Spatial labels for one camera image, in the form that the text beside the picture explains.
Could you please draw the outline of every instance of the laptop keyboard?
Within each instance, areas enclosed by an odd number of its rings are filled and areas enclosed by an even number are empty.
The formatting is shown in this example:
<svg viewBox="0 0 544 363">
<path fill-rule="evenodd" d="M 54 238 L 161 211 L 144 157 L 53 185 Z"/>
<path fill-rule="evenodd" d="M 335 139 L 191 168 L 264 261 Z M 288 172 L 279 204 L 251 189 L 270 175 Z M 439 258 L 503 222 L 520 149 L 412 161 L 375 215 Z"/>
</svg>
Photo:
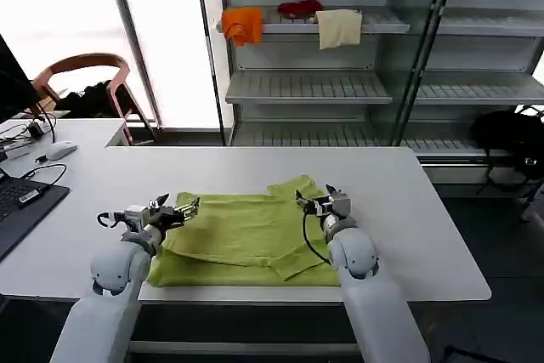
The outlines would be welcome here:
<svg viewBox="0 0 544 363">
<path fill-rule="evenodd" d="M 29 186 L 18 186 L 16 184 L 0 187 L 0 223 L 2 223 L 9 214 L 19 209 L 17 199 L 31 190 L 34 189 Z"/>
</svg>

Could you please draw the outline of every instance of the black bag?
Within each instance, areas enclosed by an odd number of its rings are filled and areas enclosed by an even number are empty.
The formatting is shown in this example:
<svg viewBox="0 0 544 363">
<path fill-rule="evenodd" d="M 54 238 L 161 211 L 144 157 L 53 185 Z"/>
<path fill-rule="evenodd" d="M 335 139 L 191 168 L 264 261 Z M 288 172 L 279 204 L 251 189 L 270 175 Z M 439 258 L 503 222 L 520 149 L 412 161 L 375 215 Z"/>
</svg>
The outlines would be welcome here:
<svg viewBox="0 0 544 363">
<path fill-rule="evenodd" d="M 55 106 L 57 111 L 69 111 L 64 118 L 116 118 L 119 117 L 111 106 L 108 96 L 110 81 L 99 82 L 92 87 L 86 87 L 82 93 L 69 93 Z M 123 85 L 119 86 L 117 100 L 122 112 L 130 108 L 130 96 Z"/>
<path fill-rule="evenodd" d="M 502 190 L 514 190 L 529 180 L 544 178 L 544 124 L 536 116 L 516 114 L 512 111 L 496 111 L 480 116 L 470 127 L 472 139 L 485 150 L 490 168 L 487 182 Z M 511 164 L 521 172 L 522 184 L 504 185 L 494 182 L 490 172 L 495 166 L 491 162 L 490 150 L 505 150 L 512 155 Z"/>
</svg>

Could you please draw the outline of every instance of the computer monitor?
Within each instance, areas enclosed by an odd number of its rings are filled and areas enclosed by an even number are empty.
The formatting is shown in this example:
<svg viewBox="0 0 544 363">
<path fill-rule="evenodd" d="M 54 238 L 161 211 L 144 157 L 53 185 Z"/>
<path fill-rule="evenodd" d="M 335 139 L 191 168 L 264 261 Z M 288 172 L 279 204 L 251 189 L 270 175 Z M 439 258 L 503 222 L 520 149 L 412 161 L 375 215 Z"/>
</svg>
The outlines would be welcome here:
<svg viewBox="0 0 544 363">
<path fill-rule="evenodd" d="M 36 89 L 0 36 L 0 123 L 39 101 Z"/>
</svg>

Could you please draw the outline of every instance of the computer mouse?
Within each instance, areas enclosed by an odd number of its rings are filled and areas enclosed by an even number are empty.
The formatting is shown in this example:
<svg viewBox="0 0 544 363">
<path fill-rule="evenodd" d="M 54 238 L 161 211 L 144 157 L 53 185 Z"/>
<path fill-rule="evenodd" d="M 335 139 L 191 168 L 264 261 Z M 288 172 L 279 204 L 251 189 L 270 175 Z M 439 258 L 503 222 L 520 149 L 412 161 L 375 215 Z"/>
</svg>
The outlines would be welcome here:
<svg viewBox="0 0 544 363">
<path fill-rule="evenodd" d="M 69 140 L 55 142 L 48 147 L 45 157 L 50 161 L 58 161 L 61 157 L 65 157 L 76 149 L 77 145 Z"/>
</svg>

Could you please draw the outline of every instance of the shelving unit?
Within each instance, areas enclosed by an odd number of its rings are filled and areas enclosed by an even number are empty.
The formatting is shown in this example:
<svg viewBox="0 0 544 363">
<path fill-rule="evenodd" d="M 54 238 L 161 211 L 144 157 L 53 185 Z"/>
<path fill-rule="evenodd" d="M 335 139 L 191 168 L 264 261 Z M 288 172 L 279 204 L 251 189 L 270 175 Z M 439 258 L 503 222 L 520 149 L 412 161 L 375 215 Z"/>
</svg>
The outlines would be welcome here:
<svg viewBox="0 0 544 363">
<path fill-rule="evenodd" d="M 544 104 L 532 76 L 543 37 L 542 0 L 446 0 L 401 144 L 420 157 L 484 157 L 469 136 L 476 117 Z"/>
<path fill-rule="evenodd" d="M 442 17 L 438 34 L 542 37 L 544 13 L 533 10 L 449 9 Z"/>
<path fill-rule="evenodd" d="M 245 122 L 236 146 L 376 146 L 369 124 L 357 122 Z"/>
<path fill-rule="evenodd" d="M 319 48 L 315 19 L 285 19 L 278 14 L 279 4 L 296 1 L 300 0 L 225 0 L 224 9 L 263 10 L 262 42 L 229 48 L 232 72 L 225 101 L 235 113 L 230 144 L 388 144 L 389 137 L 378 135 L 371 123 L 378 107 L 391 106 L 394 111 L 397 106 L 384 81 L 390 74 L 384 45 L 388 37 L 418 40 L 431 0 L 411 5 L 419 11 L 416 17 L 404 13 L 398 7 L 402 2 L 395 0 L 319 0 L 325 10 L 362 14 L 360 45 L 326 50 Z M 221 21 L 216 29 L 222 31 Z M 397 51 L 411 64 L 417 44 Z M 397 81 L 407 81 L 407 76 Z M 390 132 L 387 126 L 379 129 Z"/>
<path fill-rule="evenodd" d="M 429 71 L 422 79 L 420 105 L 544 104 L 544 87 L 530 74 Z"/>
<path fill-rule="evenodd" d="M 274 8 L 263 9 L 263 34 L 317 34 L 317 23 L 311 19 L 286 19 Z M 362 34 L 405 34 L 410 25 L 400 20 L 388 9 L 355 9 L 361 12 Z M 221 22 L 218 30 L 223 30 Z"/>
<path fill-rule="evenodd" d="M 389 104 L 376 74 L 361 71 L 238 71 L 230 79 L 230 104 Z"/>
<path fill-rule="evenodd" d="M 469 122 L 411 122 L 400 145 L 412 148 L 420 157 L 485 156 L 470 139 L 469 128 Z M 505 156 L 507 153 L 494 150 L 491 154 Z"/>
</svg>

